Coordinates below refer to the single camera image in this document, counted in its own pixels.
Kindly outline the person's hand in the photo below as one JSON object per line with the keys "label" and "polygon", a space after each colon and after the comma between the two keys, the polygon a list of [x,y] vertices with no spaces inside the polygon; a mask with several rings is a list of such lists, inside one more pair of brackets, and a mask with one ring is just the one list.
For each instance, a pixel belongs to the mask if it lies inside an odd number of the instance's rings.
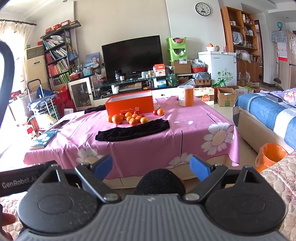
{"label": "person's hand", "polygon": [[3,206],[1,205],[1,238],[4,240],[14,240],[9,232],[3,229],[3,226],[11,225],[16,222],[16,217],[13,214],[3,212]]}

